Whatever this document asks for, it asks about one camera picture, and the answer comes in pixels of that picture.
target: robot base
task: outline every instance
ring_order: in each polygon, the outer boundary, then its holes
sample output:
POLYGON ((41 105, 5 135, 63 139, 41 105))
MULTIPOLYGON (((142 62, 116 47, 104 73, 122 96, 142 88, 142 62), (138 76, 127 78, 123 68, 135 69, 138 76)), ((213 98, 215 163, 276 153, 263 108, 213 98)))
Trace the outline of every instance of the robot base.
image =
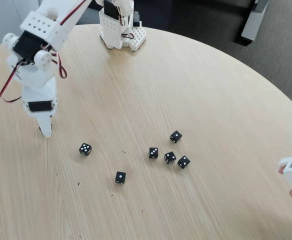
MULTIPOLYGON (((122 40, 122 47, 130 47, 130 49, 135 52, 137 51, 140 46, 145 42, 146 40, 146 31, 142 27, 142 23, 140 23, 140 26, 133 26, 130 31, 134 35, 134 39, 129 39, 129 38, 123 38, 122 40)), ((101 26, 99 29, 99 35, 105 45, 108 47, 108 49, 113 49, 114 46, 109 45, 105 42, 104 39, 104 32, 103 32, 103 27, 101 26)))

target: dice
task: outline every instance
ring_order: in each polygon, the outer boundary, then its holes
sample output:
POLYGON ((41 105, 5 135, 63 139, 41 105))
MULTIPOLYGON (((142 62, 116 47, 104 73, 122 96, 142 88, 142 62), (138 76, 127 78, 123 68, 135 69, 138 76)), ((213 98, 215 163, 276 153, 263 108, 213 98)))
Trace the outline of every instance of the dice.
POLYGON ((149 148, 149 158, 150 159, 158 158, 158 147, 150 147, 149 148))
POLYGON ((79 152, 81 154, 84 154, 85 156, 88 156, 91 151, 92 151, 92 146, 87 143, 83 143, 79 148, 79 152))
POLYGON ((116 183, 118 184, 124 184, 125 183, 125 177, 126 177, 126 172, 121 172, 121 171, 118 171, 116 173, 116 183))
POLYGON ((164 159, 166 160, 167 164, 171 164, 176 161, 176 157, 172 151, 169 153, 166 153, 164 156, 164 159))
POLYGON ((191 161, 186 156, 183 156, 177 163, 182 169, 184 169, 190 162, 191 161))
POLYGON ((181 135, 177 130, 174 131, 172 135, 170 135, 170 140, 172 140, 174 143, 177 143, 179 140, 181 140, 183 135, 181 135))

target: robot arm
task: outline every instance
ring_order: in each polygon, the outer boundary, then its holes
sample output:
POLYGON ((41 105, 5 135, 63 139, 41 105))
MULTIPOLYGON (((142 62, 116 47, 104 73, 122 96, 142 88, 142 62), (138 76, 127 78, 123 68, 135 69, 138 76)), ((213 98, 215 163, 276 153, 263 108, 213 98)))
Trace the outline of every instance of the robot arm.
MULTIPOLYGON (((20 82, 23 108, 29 116, 37 119, 41 132, 47 138, 52 134, 51 116, 56 113, 58 105, 52 62, 58 65, 59 74, 63 77, 58 52, 90 2, 91 0, 43 0, 37 11, 31 11, 22 22, 22 35, 18 37, 9 33, 2 41, 11 52, 6 61, 11 75, 0 92, 0 97, 12 80, 20 82)), ((99 34, 107 47, 120 49, 124 46, 136 51, 145 41, 146 32, 139 17, 134 17, 138 15, 134 13, 134 1, 96 2, 104 6, 99 13, 99 34)))
POLYGON ((43 0, 37 11, 31 11, 22 22, 22 35, 18 37, 9 33, 2 41, 11 52, 7 64, 12 72, 3 90, 11 80, 22 84, 23 108, 29 116, 37 119, 41 132, 47 138, 52 134, 51 116, 58 106, 53 60, 49 51, 56 52, 53 54, 61 67, 58 51, 90 2, 43 0))

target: red wire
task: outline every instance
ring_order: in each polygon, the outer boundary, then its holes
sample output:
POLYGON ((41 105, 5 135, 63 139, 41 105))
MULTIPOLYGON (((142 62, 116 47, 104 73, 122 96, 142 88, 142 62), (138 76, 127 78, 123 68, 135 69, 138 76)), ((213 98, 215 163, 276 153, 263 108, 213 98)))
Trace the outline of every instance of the red wire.
MULTIPOLYGON (((58 65, 58 62, 54 59, 51 60, 54 64, 57 64, 58 65)), ((65 70, 65 68, 62 66, 62 62, 59 61, 59 69, 58 69, 58 72, 59 72, 59 75, 62 79, 65 79, 67 78, 67 72, 65 70)))
MULTIPOLYGON (((3 94, 4 94, 5 90, 6 90, 6 88, 8 87, 8 85, 10 84, 10 82, 12 81, 12 79, 13 79, 13 77, 14 77, 14 75, 15 75, 15 73, 16 73, 17 68, 18 68, 19 65, 21 65, 21 66, 23 65, 22 61, 19 61, 18 63, 16 63, 16 66, 15 66, 14 69, 11 71, 11 74, 9 75, 9 78, 8 78, 7 82, 5 83, 4 87, 3 87, 3 88, 1 89, 1 91, 0 91, 0 98, 2 98, 2 96, 3 96, 3 94)), ((5 100, 4 98, 3 98, 3 100, 4 100, 6 103, 13 103, 13 102, 17 101, 17 100, 20 99, 20 98, 21 98, 21 96, 18 97, 18 98, 15 98, 15 99, 13 99, 13 100, 5 100)))
POLYGON ((86 0, 82 0, 81 1, 81 3, 80 4, 78 4, 78 6, 77 7, 75 7, 61 22, 60 22, 60 25, 63 25, 66 21, 67 21, 67 19, 69 19, 73 14, 74 14, 74 12, 76 12, 77 11, 77 9, 79 9, 82 5, 83 5, 83 3, 84 2, 86 2, 86 0))
POLYGON ((129 34, 122 34, 121 36, 122 36, 123 38, 128 38, 128 39, 134 39, 134 38, 135 38, 134 34, 132 34, 132 33, 129 33, 129 34))

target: wooden table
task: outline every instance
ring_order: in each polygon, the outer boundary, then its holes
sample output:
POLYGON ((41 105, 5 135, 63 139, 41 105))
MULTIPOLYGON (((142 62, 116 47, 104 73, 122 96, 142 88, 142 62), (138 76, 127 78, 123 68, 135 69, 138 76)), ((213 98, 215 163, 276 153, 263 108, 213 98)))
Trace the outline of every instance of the wooden table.
MULTIPOLYGON (((146 30, 131 52, 108 50, 97 25, 74 28, 51 138, 0 99, 0 240, 292 239, 292 186, 277 173, 292 102, 219 50, 146 30), (191 163, 167 165, 170 151, 191 163)), ((0 46, 0 89, 8 54, 0 46)))

